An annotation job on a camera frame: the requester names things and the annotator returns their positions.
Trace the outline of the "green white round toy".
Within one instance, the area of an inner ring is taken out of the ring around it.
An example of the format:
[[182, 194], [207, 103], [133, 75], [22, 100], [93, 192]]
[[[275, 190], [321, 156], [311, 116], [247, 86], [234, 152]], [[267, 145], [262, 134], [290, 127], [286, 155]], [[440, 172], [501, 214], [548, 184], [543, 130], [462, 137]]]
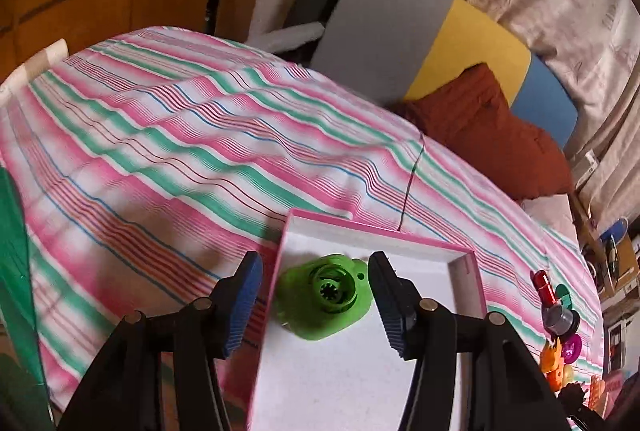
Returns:
[[283, 272], [274, 292], [280, 323], [299, 338], [318, 341], [352, 326], [373, 301], [368, 264], [326, 255]]

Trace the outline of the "red metallic cylinder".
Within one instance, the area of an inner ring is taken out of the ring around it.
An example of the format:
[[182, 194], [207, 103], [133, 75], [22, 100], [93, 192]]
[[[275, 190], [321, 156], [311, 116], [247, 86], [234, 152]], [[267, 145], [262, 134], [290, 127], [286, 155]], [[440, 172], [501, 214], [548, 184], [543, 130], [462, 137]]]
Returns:
[[553, 307], [553, 305], [558, 303], [558, 298], [556, 297], [546, 271], [544, 271], [543, 269], [539, 269], [539, 271], [534, 272], [532, 275], [530, 275], [530, 279], [532, 280], [533, 286], [537, 291], [541, 306], [545, 310], [550, 309], [550, 307]]

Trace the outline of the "orange linked cubes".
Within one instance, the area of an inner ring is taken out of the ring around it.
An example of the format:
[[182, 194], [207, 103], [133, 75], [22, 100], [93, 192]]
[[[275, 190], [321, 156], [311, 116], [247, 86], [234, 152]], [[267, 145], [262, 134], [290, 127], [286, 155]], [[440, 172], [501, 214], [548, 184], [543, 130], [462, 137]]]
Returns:
[[564, 361], [563, 347], [559, 338], [547, 341], [539, 355], [539, 367], [546, 377], [552, 392], [561, 391], [574, 381], [573, 366]]

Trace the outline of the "teal plastic flanged piece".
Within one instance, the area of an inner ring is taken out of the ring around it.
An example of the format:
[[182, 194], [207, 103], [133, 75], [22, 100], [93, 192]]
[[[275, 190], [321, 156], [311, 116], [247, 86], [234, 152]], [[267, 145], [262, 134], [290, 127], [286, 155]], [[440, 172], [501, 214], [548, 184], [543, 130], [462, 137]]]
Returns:
[[573, 300], [570, 295], [570, 289], [564, 284], [558, 284], [554, 290], [555, 298], [558, 302], [565, 307], [567, 310], [571, 310], [573, 308]]

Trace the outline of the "magenta plastic plunger toy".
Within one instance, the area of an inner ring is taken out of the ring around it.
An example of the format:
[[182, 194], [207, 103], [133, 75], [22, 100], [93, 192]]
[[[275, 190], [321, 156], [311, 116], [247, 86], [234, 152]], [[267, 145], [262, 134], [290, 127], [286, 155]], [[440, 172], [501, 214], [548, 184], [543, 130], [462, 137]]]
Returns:
[[577, 334], [562, 339], [561, 356], [565, 365], [574, 364], [582, 353], [582, 338]]

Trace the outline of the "yellow-orange plastic comb case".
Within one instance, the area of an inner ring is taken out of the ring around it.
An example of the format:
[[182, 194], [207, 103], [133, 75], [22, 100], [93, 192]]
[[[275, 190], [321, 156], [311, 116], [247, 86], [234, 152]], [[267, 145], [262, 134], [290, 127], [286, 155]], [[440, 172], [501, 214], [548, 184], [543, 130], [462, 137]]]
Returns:
[[603, 407], [606, 403], [606, 382], [592, 375], [589, 385], [588, 407], [596, 413], [602, 414]]

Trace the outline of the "pink-rimmed white tray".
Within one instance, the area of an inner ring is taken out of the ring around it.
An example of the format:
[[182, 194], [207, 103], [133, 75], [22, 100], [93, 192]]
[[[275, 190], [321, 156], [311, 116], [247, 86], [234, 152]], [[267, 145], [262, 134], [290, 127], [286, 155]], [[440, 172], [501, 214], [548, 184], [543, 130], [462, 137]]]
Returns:
[[[288, 214], [278, 272], [341, 253], [367, 260], [383, 251], [394, 271], [452, 313], [483, 317], [474, 253], [452, 243], [295, 209]], [[395, 430], [413, 374], [390, 347], [378, 311], [318, 341], [271, 315], [260, 352], [247, 426], [251, 430]]]

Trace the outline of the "striped pink green tablecloth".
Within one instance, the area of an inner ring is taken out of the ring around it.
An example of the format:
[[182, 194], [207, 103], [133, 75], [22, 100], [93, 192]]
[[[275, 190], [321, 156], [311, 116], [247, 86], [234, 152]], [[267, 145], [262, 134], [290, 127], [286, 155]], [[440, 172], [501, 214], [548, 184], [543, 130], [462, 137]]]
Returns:
[[1, 108], [3, 209], [21, 206], [37, 359], [64, 407], [122, 315], [205, 295], [255, 250], [272, 267], [288, 212], [472, 249], [488, 307], [544, 345], [529, 276], [572, 292], [586, 382], [600, 301], [575, 243], [471, 165], [326, 76], [201, 33], [149, 27], [88, 47]]

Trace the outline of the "rust red cushion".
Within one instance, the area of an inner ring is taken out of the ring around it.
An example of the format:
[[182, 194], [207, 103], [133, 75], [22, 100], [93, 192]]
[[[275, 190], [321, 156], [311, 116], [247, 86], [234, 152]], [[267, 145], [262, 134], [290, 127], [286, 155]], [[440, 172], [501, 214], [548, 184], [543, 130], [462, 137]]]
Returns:
[[511, 112], [494, 73], [482, 62], [431, 94], [390, 110], [469, 163], [516, 202], [569, 194], [564, 152], [542, 128]]

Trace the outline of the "green glass side table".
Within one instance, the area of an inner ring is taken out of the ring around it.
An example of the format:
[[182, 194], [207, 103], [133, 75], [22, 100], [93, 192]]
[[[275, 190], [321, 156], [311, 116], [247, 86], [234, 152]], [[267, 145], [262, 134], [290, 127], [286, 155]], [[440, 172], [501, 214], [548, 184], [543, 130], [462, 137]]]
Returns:
[[39, 350], [23, 203], [1, 171], [1, 318], [15, 353], [1, 361], [1, 400], [26, 430], [52, 430], [49, 390]]

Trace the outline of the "blue mug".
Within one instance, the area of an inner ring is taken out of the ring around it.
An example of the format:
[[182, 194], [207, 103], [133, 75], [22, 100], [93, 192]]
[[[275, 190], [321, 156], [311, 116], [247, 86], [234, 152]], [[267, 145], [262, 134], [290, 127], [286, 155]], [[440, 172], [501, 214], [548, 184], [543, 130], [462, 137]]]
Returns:
[[611, 241], [614, 241], [614, 243], [618, 245], [627, 234], [628, 225], [627, 217], [620, 217], [613, 225], [600, 235], [599, 239], [602, 243], [610, 243]]

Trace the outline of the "small white box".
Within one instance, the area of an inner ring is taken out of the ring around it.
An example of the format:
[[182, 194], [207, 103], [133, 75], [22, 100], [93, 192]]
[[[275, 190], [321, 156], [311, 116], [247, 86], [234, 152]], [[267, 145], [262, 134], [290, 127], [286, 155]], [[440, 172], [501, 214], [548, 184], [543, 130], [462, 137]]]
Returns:
[[579, 160], [575, 162], [572, 169], [574, 186], [579, 189], [584, 185], [589, 177], [597, 170], [599, 160], [592, 149], [587, 151]]

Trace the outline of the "grey yellow blue headboard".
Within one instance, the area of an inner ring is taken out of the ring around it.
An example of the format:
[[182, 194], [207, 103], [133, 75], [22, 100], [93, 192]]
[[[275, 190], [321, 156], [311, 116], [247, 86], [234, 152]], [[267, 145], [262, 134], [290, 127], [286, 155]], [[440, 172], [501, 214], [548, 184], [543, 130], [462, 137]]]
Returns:
[[553, 72], [465, 0], [338, 0], [311, 68], [378, 105], [418, 99], [486, 64], [511, 111], [560, 146], [578, 112]]

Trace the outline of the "rolled white paper tube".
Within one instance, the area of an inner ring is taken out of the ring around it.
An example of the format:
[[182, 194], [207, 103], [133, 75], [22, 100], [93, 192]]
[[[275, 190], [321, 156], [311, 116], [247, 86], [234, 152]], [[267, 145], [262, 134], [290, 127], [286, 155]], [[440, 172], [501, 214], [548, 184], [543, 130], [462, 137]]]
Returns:
[[12, 96], [37, 76], [68, 56], [68, 46], [64, 39], [58, 39], [15, 68], [0, 87], [0, 105], [4, 106]]

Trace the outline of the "beige patterned curtain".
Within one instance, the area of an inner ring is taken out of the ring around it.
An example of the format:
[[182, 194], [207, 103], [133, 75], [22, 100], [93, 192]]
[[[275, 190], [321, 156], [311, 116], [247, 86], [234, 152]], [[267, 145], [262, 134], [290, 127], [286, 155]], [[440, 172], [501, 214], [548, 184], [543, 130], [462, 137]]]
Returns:
[[639, 215], [639, 13], [631, 0], [468, 0], [519, 38], [578, 110], [566, 146], [597, 169], [578, 198], [600, 231]]

